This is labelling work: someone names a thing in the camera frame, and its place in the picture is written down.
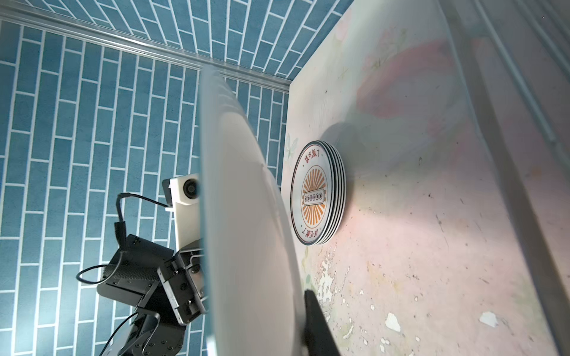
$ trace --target white peeling paint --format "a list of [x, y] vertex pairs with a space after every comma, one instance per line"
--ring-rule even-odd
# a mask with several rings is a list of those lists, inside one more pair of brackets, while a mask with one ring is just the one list
[[400, 328], [400, 324], [398, 324], [398, 318], [392, 313], [388, 313], [386, 317], [386, 321], [384, 322], [388, 329], [394, 330], [395, 332], [400, 332], [402, 329]]
[[351, 322], [351, 328], [348, 329], [347, 334], [343, 336], [343, 339], [345, 339], [345, 340], [348, 339], [348, 338], [351, 336], [352, 330], [354, 330], [354, 328], [355, 328], [355, 323], [352, 322], [352, 318], [349, 318], [348, 321]]
[[317, 290], [317, 300], [320, 302], [326, 302], [327, 299], [329, 301], [332, 301], [331, 286], [332, 286], [332, 281], [335, 279], [336, 272], [332, 277], [329, 276], [329, 274], [328, 274], [328, 267], [329, 267], [328, 259], [325, 259], [323, 261], [322, 266], [324, 269], [323, 269], [323, 275], [321, 276], [321, 278], [319, 280], [319, 289]]
[[499, 322], [497, 322], [497, 316], [493, 312], [484, 312], [479, 317], [479, 321], [492, 328], [496, 328], [499, 325]]

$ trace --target blue tile ceiling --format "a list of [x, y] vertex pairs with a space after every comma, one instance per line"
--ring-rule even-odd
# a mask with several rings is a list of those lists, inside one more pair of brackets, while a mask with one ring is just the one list
[[20, 0], [294, 79], [353, 0]]

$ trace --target plate rim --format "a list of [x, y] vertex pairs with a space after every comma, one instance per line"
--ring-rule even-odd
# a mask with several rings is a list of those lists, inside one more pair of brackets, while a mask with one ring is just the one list
[[[328, 150], [323, 146], [323, 144], [321, 143], [321, 141], [319, 140], [314, 140], [314, 141], [310, 141], [309, 143], [307, 143], [303, 149], [300, 151], [301, 153], [299, 154], [299, 157], [297, 158], [297, 162], [295, 163], [295, 167], [293, 168], [293, 177], [291, 178], [291, 191], [289, 194], [289, 208], [290, 208], [290, 215], [291, 215], [291, 224], [293, 225], [293, 230], [295, 231], [295, 236], [297, 236], [297, 239], [304, 245], [306, 246], [311, 246], [314, 244], [317, 244], [318, 241], [322, 240], [322, 236], [319, 237], [318, 239], [315, 239], [312, 242], [305, 242], [300, 236], [299, 233], [297, 232], [297, 228], [295, 226], [295, 219], [293, 217], [293, 184], [295, 183], [295, 177], [297, 175], [297, 167], [299, 166], [299, 162], [301, 161], [301, 158], [303, 157], [303, 152], [305, 152], [305, 150], [311, 146], [311, 145], [318, 145], [321, 148], [325, 149], [325, 151], [327, 151], [327, 160], [329, 161], [329, 165], [332, 167], [332, 158], [330, 153], [328, 152]], [[335, 187], [335, 179], [334, 179], [334, 174], [332, 173], [332, 169], [331, 169], [331, 185], [333, 186], [333, 189], [329, 189], [330, 192], [334, 191], [334, 187]], [[330, 218], [331, 218], [331, 212], [332, 212], [332, 206], [331, 208], [329, 208], [328, 211], [328, 215], [326, 217], [326, 223], [325, 223], [325, 227], [323, 228], [323, 232], [321, 233], [321, 235], [324, 235], [328, 229], [330, 228]]]

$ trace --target white grout line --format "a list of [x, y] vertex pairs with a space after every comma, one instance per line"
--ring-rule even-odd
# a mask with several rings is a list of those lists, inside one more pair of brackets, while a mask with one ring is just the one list
[[130, 0], [130, 2], [131, 2], [132, 8], [135, 10], [135, 13], [137, 14], [137, 17], [139, 18], [139, 23], [141, 24], [141, 27], [142, 27], [142, 29], [143, 29], [143, 31], [141, 31], [141, 32], [143, 32], [144, 34], [146, 34], [146, 38], [150, 38], [150, 36], [148, 35], [148, 32], [147, 32], [147, 30], [146, 30], [146, 26], [144, 25], [144, 22], [143, 22], [143, 20], [142, 20], [142, 18], [141, 18], [141, 15], [139, 14], [139, 10], [138, 10], [137, 7], [135, 6], [135, 3], [133, 2], [133, 0]]
[[160, 25], [160, 19], [158, 18], [157, 14], [156, 14], [156, 10], [154, 9], [153, 5], [156, 5], [156, 3], [151, 2], [150, 3], [150, 9], [152, 10], [152, 13], [154, 14], [154, 18], [156, 18], [156, 22], [158, 24], [158, 30], [160, 31], [160, 34], [162, 35], [162, 39], [164, 40], [163, 43], [166, 43], [166, 36], [164, 35], [164, 32], [162, 30], [162, 25]]
[[[269, 138], [271, 138], [271, 123], [273, 121], [273, 93], [274, 91], [271, 91], [271, 98], [270, 98], [270, 106], [269, 106], [269, 130], [267, 131], [267, 150], [265, 152], [265, 164], [267, 165], [267, 162], [269, 161], [269, 146], [271, 146], [269, 144]], [[259, 113], [261, 113], [261, 102], [259, 103]]]
[[0, 60], [0, 64], [3, 64], [3, 65], [5, 65], [5, 66], [11, 66], [11, 67], [15, 67], [15, 66], [16, 66], [15, 63], [6, 62], [5, 60]]
[[[196, 103], [198, 101], [198, 83], [200, 83], [200, 75], [201, 75], [201, 71], [197, 71], [196, 74], [196, 90], [194, 91], [194, 102]], [[194, 152], [194, 134], [196, 132], [195, 128], [195, 124], [196, 124], [196, 115], [198, 114], [196, 111], [196, 107], [194, 107], [193, 110], [193, 115], [192, 115], [192, 137], [190, 138], [190, 158], [189, 158], [189, 162], [188, 162], [188, 174], [190, 174], [190, 172], [192, 172], [192, 158], [199, 158], [199, 156], [195, 156], [193, 154]]]
[[[20, 35], [19, 35], [19, 40], [18, 40], [18, 45], [17, 45], [17, 54], [16, 54], [16, 68], [14, 70], [14, 81], [12, 84], [12, 88], [15, 89], [16, 88], [16, 83], [18, 82], [18, 72], [19, 72], [19, 68], [20, 68], [20, 58], [21, 58], [21, 54], [22, 54], [22, 38], [23, 38], [23, 33], [24, 33], [24, 29], [21, 28], [20, 29]], [[8, 128], [10, 129], [12, 127], [12, 122], [14, 120], [14, 104], [15, 104], [15, 99], [16, 99], [16, 95], [12, 95], [12, 99], [11, 99], [11, 103], [10, 103], [10, 113], [9, 113], [9, 118], [8, 118]], [[6, 159], [4, 159], [4, 169], [3, 169], [3, 177], [2, 177], [2, 197], [5, 197], [5, 191], [6, 191], [6, 171], [7, 171], [7, 167], [8, 167], [8, 159], [9, 159], [9, 149], [10, 149], [10, 137], [12, 135], [8, 135], [7, 139], [6, 139], [6, 149], [5, 149], [5, 153], [6, 153]], [[3, 208], [4, 208], [4, 199], [2, 199], [0, 201], [0, 217], [3, 217], [2, 213], [3, 213]], [[20, 261], [22, 260], [22, 238], [18, 238], [19, 243], [18, 243], [18, 260], [17, 260], [17, 265], [19, 265]], [[15, 282], [15, 293], [14, 293], [14, 311], [13, 311], [13, 315], [12, 315], [12, 335], [11, 335], [11, 352], [12, 354], [14, 354], [14, 350], [15, 350], [15, 343], [16, 343], [16, 317], [18, 315], [17, 311], [18, 311], [18, 292], [19, 292], [19, 283], [20, 283], [20, 267], [17, 266], [17, 270], [16, 270], [16, 282]]]
[[83, 4], [81, 4], [80, 1], [77, 1], [77, 4], [83, 9], [83, 11], [85, 11], [85, 14], [87, 15], [87, 17], [89, 17], [91, 19], [91, 23], [96, 23], [95, 20], [93, 20], [93, 17], [89, 14], [89, 11], [87, 11], [85, 9], [85, 7], [83, 6]]
[[242, 27], [242, 43], [239, 45], [239, 55], [238, 55], [238, 64], [241, 66], [241, 62], [242, 62], [242, 53], [243, 53], [243, 40], [246, 37], [246, 29], [247, 29], [247, 21], [249, 21], [249, 11], [250, 11], [251, 6], [247, 6], [246, 7], [246, 19], [243, 22], [243, 27]]
[[227, 5], [226, 5], [226, 34], [225, 34], [226, 38], [224, 40], [224, 41], [226, 41], [226, 45], [224, 46], [224, 52], [223, 52], [223, 58], [226, 61], [227, 61], [227, 47], [228, 47], [227, 42], [229, 39], [228, 35], [229, 35], [229, 29], [230, 29], [230, 4], [231, 4], [231, 1], [228, 1]]
[[[273, 0], [270, 0], [270, 1], [269, 1], [269, 4], [267, 5], [267, 11], [265, 12], [265, 17], [263, 18], [263, 24], [262, 24], [262, 26], [261, 26], [261, 29], [262, 29], [262, 30], [265, 30], [265, 25], [266, 25], [266, 23], [267, 23], [267, 18], [269, 17], [269, 13], [270, 13], [270, 9], [271, 9], [271, 6], [272, 6], [272, 5], [273, 5]], [[262, 39], [261, 39], [262, 37], [263, 37], [263, 31], [260, 31], [260, 32], [259, 32], [259, 38], [258, 38], [258, 40], [257, 40], [257, 44], [255, 45], [255, 51], [254, 51], [254, 52], [255, 52], [255, 56], [254, 56], [253, 59], [251, 60], [251, 66], [252, 66], [252, 67], [254, 66], [255, 58], [257, 57], [257, 51], [259, 50], [259, 44], [260, 44], [261, 42], [266, 42], [266, 43], [268, 43], [267, 41], [262, 40]]]
[[[105, 48], [102, 47], [101, 48], [101, 54], [100, 54], [100, 61], [99, 61], [99, 73], [97, 78], [99, 79], [99, 81], [102, 80], [102, 75], [103, 75], [103, 55], [105, 52]], [[101, 85], [98, 84], [97, 85], [97, 94], [95, 95], [95, 105], [98, 105], [99, 103], [99, 96], [100, 96], [100, 92], [101, 92]], [[86, 236], [87, 236], [87, 220], [89, 217], [89, 198], [91, 197], [91, 175], [93, 173], [93, 155], [94, 155], [94, 151], [95, 151], [95, 133], [97, 132], [97, 113], [93, 113], [93, 128], [91, 129], [91, 149], [90, 149], [90, 154], [89, 154], [89, 168], [87, 170], [87, 192], [85, 193], [85, 217], [83, 218], [83, 233], [82, 233], [82, 243], [81, 243], [81, 257], [80, 257], [80, 267], [79, 268], [85, 268], [85, 266], [83, 265], [84, 261], [85, 261], [85, 241], [86, 241]], [[81, 283], [79, 284], [79, 288], [78, 288], [78, 293], [77, 293], [77, 300], [76, 300], [76, 305], [75, 305], [75, 326], [76, 328], [78, 328], [78, 322], [79, 322], [79, 311], [80, 311], [80, 307], [81, 307]], [[95, 315], [97, 314], [97, 306], [94, 305], [93, 306], [95, 308]], [[74, 335], [74, 345], [77, 345], [77, 337], [78, 337], [78, 331], [76, 330], [75, 335]], [[92, 336], [91, 342], [94, 341], [95, 335]]]
[[210, 1], [206, 1], [206, 8], [208, 11], [208, 48], [210, 50], [210, 54], [213, 56], [214, 55], [214, 50], [212, 49], [212, 11], [211, 11], [211, 6], [210, 6]]
[[34, 43], [34, 44], [42, 44], [42, 41], [36, 41], [35, 39], [29, 39], [29, 38], [22, 38], [22, 42], [29, 42], [29, 43]]
[[161, 4], [157, 3], [157, 2], [152, 2], [152, 4], [155, 5], [155, 6], [158, 6], [158, 7], [162, 7], [163, 9], [170, 10], [170, 7], [161, 5]]
[[[277, 143], [277, 160], [275, 161], [275, 162], [276, 162], [275, 164], [277, 165], [277, 167], [276, 167], [276, 172], [275, 172], [275, 177], [274, 177], [274, 178], [275, 178], [275, 182], [276, 182], [277, 184], [281, 184], [281, 182], [279, 182], [277, 179], [278, 179], [278, 176], [279, 176], [279, 155], [280, 155], [280, 153], [281, 153], [281, 137], [282, 137], [282, 135], [281, 135], [281, 132], [282, 132], [282, 131], [281, 131], [281, 130], [283, 129], [283, 111], [285, 110], [285, 93], [281, 93], [281, 94], [282, 94], [282, 96], [283, 96], [282, 99], [281, 99], [281, 101], [283, 102], [283, 104], [281, 105], [281, 123], [280, 123], [280, 125], [279, 125], [279, 139], [277, 140], [277, 142], [278, 142], [278, 143]], [[282, 176], [282, 178], [283, 178], [283, 163], [282, 163], [282, 166], [281, 166], [281, 176]]]
[[14, 130], [14, 129], [10, 129], [10, 132], [30, 134], [30, 132], [24, 131], [24, 130]]
[[[170, 63], [168, 63], [168, 73], [170, 73], [170, 69], [171, 69], [172, 65]], [[168, 97], [168, 94], [170, 92], [170, 80], [167, 78], [166, 79], [166, 93], [165, 93], [165, 97]], [[151, 199], [156, 199], [158, 200], [157, 196], [160, 194], [160, 174], [162, 172], [162, 149], [164, 147], [164, 129], [166, 127], [166, 107], [168, 105], [168, 101], [165, 100], [164, 101], [164, 106], [162, 107], [162, 133], [161, 133], [161, 137], [160, 137], [160, 151], [159, 151], [159, 156], [158, 156], [158, 172], [157, 172], [157, 179], [156, 179], [156, 190], [155, 190], [155, 194], [153, 197], [151, 197]], [[154, 205], [154, 223], [152, 225], [153, 229], [152, 229], [152, 242], [154, 242], [155, 238], [156, 238], [156, 220], [158, 218], [158, 205]]]
[[[289, 18], [289, 13], [291, 12], [291, 9], [293, 8], [293, 3], [294, 1], [291, 1], [291, 3], [289, 4], [289, 8], [287, 9], [287, 12], [285, 13], [285, 18]], [[309, 9], [307, 10], [307, 14], [305, 15], [305, 19], [308, 16], [308, 14], [311, 12], [313, 8], [313, 5], [311, 5], [311, 7], [309, 7]], [[281, 26], [279, 27], [279, 31], [277, 32], [277, 36], [275, 37], [275, 44], [277, 44], [277, 41], [279, 39], [279, 37], [281, 36], [281, 32], [283, 31], [283, 28], [285, 27], [285, 20], [283, 20], [281, 22]], [[271, 47], [271, 51], [269, 52], [269, 56], [267, 56], [267, 62], [265, 63], [265, 66], [263, 66], [263, 72], [265, 72], [265, 70], [267, 69], [267, 65], [269, 64], [269, 61], [271, 60], [271, 55], [273, 54], [273, 51], [275, 49], [276, 46]]]
[[186, 0], [186, 3], [188, 4], [188, 14], [190, 15], [189, 22], [193, 32], [192, 39], [194, 40], [194, 49], [196, 50], [196, 53], [198, 53], [198, 41], [196, 40], [196, 27], [194, 26], [195, 17], [192, 16], [192, 7], [190, 5], [190, 0]]
[[[143, 188], [144, 188], [144, 180], [145, 180], [145, 171], [146, 171], [146, 154], [148, 152], [148, 138], [150, 136], [150, 132], [149, 132], [149, 123], [150, 123], [150, 106], [152, 105], [152, 89], [154, 87], [154, 73], [155, 73], [155, 67], [156, 67], [156, 60], [152, 61], [152, 74], [150, 76], [150, 88], [149, 88], [149, 96], [148, 96], [148, 106], [146, 107], [146, 134], [145, 134], [145, 139], [144, 139], [144, 159], [142, 160], [142, 177], [141, 177], [141, 185], [140, 185], [140, 190], [139, 192], [141, 193], [141, 195], [143, 194]], [[136, 228], [136, 236], [140, 236], [140, 224], [141, 224], [141, 209], [143, 206], [143, 201], [142, 199], [139, 199], [139, 213], [138, 213], [138, 218], [137, 218], [137, 228]]]
[[[335, 0], [335, 3], [332, 5], [331, 9], [328, 11], [327, 16], [324, 17], [323, 21], [321, 22], [321, 24], [319, 25], [319, 28], [317, 28], [316, 30], [314, 30], [315, 32], [313, 33], [313, 35], [311, 36], [311, 39], [309, 40], [309, 42], [307, 42], [307, 45], [305, 46], [305, 48], [303, 49], [303, 53], [305, 52], [305, 50], [307, 49], [308, 45], [310, 43], [312, 43], [315, 40], [315, 37], [317, 36], [317, 34], [319, 33], [319, 31], [321, 30], [321, 28], [324, 26], [325, 22], [327, 22], [328, 18], [331, 16], [333, 9], [339, 4], [339, 0]], [[308, 12], [307, 12], [307, 16], [305, 16], [305, 20], [303, 20], [303, 23], [305, 23], [305, 21], [307, 20], [308, 17]], [[299, 35], [299, 32], [301, 31], [301, 27], [299, 27], [297, 29], [297, 33], [295, 34], [294, 39], [297, 39], [297, 36]], [[291, 47], [293, 46], [294, 40], [291, 41], [291, 44], [289, 45], [289, 48], [287, 49], [287, 51], [285, 52], [285, 56], [283, 57], [283, 60], [285, 59], [285, 57], [287, 56], [287, 53], [289, 50], [291, 50]], [[289, 70], [289, 73], [287, 73], [287, 77], [290, 76], [291, 72], [295, 69], [295, 66], [297, 65], [297, 63], [299, 62], [299, 60], [301, 59], [301, 57], [303, 57], [302, 55], [299, 56], [297, 58], [297, 60], [295, 61], [295, 64], [293, 65], [293, 67], [291, 67], [291, 70]], [[283, 65], [283, 61], [281, 61], [281, 64], [279, 65], [279, 68], [277, 68], [277, 72], [279, 72], [279, 70], [281, 69], [281, 66]]]
[[[40, 54], [40, 59], [38, 61], [38, 66], [40, 66], [40, 64], [42, 63], [43, 60], [43, 50], [45, 50], [45, 36], [46, 33], [45, 31], [42, 31], [42, 52]], [[63, 69], [63, 51], [60, 52], [59, 54], [59, 73], [62, 73], [62, 69]], [[39, 88], [39, 79], [40, 76], [38, 75], [38, 83], [37, 83], [37, 87]], [[61, 87], [61, 82], [62, 82], [62, 76], [58, 75], [58, 88], [57, 88], [57, 94], [56, 94], [56, 98], [55, 98], [55, 110], [54, 110], [54, 124], [51, 130], [51, 143], [50, 143], [50, 157], [54, 156], [54, 146], [55, 146], [55, 129], [56, 129], [56, 124], [57, 124], [57, 111], [58, 111], [58, 98], [59, 98], [59, 90]], [[46, 187], [49, 187], [51, 185], [51, 172], [52, 172], [52, 166], [53, 166], [53, 159], [49, 159], [48, 161], [48, 166], [47, 166], [47, 182], [46, 182]], [[38, 323], [39, 323], [39, 307], [40, 307], [40, 291], [41, 291], [41, 276], [42, 276], [42, 271], [43, 271], [43, 254], [44, 254], [44, 247], [45, 247], [45, 241], [46, 241], [46, 227], [47, 227], [47, 208], [48, 208], [48, 201], [49, 201], [49, 196], [50, 196], [50, 191], [49, 189], [47, 189], [46, 191], [46, 196], [44, 197], [44, 202], [43, 202], [43, 211], [46, 212], [45, 214], [43, 214], [43, 219], [42, 219], [42, 240], [40, 242], [40, 253], [39, 253], [39, 268], [38, 268], [38, 286], [37, 286], [37, 290], [36, 290], [36, 303], [35, 303], [35, 316], [34, 316], [34, 336], [33, 336], [33, 341], [32, 341], [32, 351], [34, 352], [34, 354], [37, 352], [37, 339], [38, 339]]]
[[71, 50], [71, 49], [69, 49], [69, 48], [66, 48], [66, 49], [65, 49], [65, 52], [75, 53], [75, 54], [81, 54], [81, 55], [83, 54], [81, 51]]
[[[81, 53], [81, 66], [79, 68], [79, 76], [78, 76], [78, 83], [77, 83], [77, 93], [75, 96], [75, 101], [78, 103], [79, 102], [79, 96], [80, 96], [80, 92], [81, 92], [81, 77], [83, 76], [83, 65], [85, 62], [85, 42], [82, 42], [82, 53]], [[71, 156], [70, 156], [70, 169], [68, 172], [68, 177], [67, 177], [67, 191], [66, 191], [66, 204], [65, 204], [65, 209], [64, 211], [66, 212], [66, 214], [64, 214], [64, 219], [63, 219], [63, 228], [64, 231], [67, 228], [67, 220], [68, 220], [68, 216], [70, 216], [70, 213], [68, 212], [69, 209], [69, 205], [70, 205], [70, 186], [71, 186], [71, 177], [72, 177], [72, 173], [73, 173], [73, 167], [72, 167], [72, 162], [74, 161], [75, 158], [75, 137], [76, 137], [76, 132], [77, 132], [77, 121], [78, 121], [78, 113], [79, 113], [79, 105], [75, 106], [75, 113], [74, 113], [74, 124], [73, 124], [73, 140], [71, 141]], [[59, 265], [64, 265], [63, 262], [63, 257], [64, 257], [64, 251], [65, 251], [65, 245], [66, 245], [66, 240], [67, 240], [67, 233], [63, 234], [63, 239], [62, 239], [62, 250], [60, 252], [60, 263]], [[54, 336], [54, 340], [58, 339], [58, 334], [59, 334], [59, 314], [60, 314], [60, 310], [61, 310], [61, 298], [62, 298], [62, 280], [63, 280], [63, 270], [64, 268], [61, 267], [59, 269], [59, 279], [58, 279], [58, 299], [56, 302], [56, 307], [55, 307], [55, 336]], [[57, 342], [54, 342], [54, 355], [56, 354], [56, 348], [57, 348]]]
[[204, 325], [206, 324], [206, 316], [204, 315], [202, 317], [202, 336], [201, 336], [201, 340], [200, 340], [200, 350], [202, 350], [204, 348]]
[[192, 19], [198, 20], [198, 21], [201, 21], [201, 22], [204, 22], [204, 23], [208, 23], [208, 20], [203, 20], [203, 19], [201, 19], [201, 18], [199, 18], [199, 17], [194, 17], [194, 16], [192, 16]]
[[[121, 19], [123, 20], [123, 23], [125, 24], [125, 26], [129, 29], [129, 32], [131, 35], [135, 35], [131, 29], [131, 27], [129, 26], [129, 23], [127, 22], [127, 20], [125, 19], [125, 16], [123, 16], [123, 12], [119, 9], [119, 7], [117, 6], [117, 3], [115, 2], [115, 0], [111, 0], [112, 3], [115, 5], [115, 9], [117, 10], [117, 12], [119, 13], [119, 16], [121, 16]], [[109, 24], [111, 24], [111, 27], [115, 28], [113, 23], [107, 18], [107, 21], [109, 22]]]

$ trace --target dragonfly drawing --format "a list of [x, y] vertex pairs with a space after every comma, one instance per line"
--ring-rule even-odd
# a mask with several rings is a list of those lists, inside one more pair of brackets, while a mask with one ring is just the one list
[[293, 141], [293, 144], [291, 144], [291, 136], [289, 134], [287, 134], [287, 137], [285, 138], [285, 160], [287, 163], [289, 163], [289, 165], [292, 163], [292, 158], [295, 154], [295, 149], [297, 148], [298, 141], [299, 138], [296, 138]]

